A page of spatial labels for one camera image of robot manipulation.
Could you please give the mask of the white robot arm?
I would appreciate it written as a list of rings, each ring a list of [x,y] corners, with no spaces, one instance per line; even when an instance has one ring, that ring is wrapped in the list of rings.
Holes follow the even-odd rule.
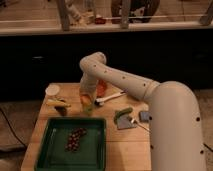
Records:
[[[148,104],[152,171],[207,171],[199,104],[189,87],[111,68],[101,52],[82,58],[79,66],[82,93],[94,92],[102,79]]]

